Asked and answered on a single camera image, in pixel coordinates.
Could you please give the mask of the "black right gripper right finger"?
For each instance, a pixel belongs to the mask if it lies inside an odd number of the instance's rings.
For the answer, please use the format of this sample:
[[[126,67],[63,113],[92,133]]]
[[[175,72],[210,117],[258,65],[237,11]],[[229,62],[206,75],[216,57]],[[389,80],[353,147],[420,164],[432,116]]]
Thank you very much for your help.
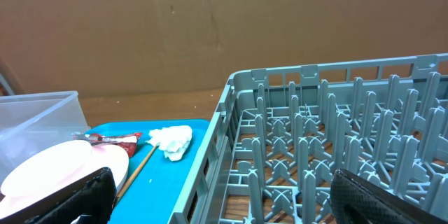
[[[346,169],[333,175],[330,206],[337,224],[447,224]]]

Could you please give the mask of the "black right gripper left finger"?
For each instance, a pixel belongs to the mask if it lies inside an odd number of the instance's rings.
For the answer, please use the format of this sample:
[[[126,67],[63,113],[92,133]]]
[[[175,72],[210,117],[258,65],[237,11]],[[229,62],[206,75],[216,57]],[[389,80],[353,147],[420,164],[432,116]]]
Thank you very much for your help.
[[[108,167],[89,180],[80,190],[46,213],[25,221],[26,224],[71,223],[79,216],[87,216],[81,223],[106,224],[110,220],[116,198],[116,185]]]

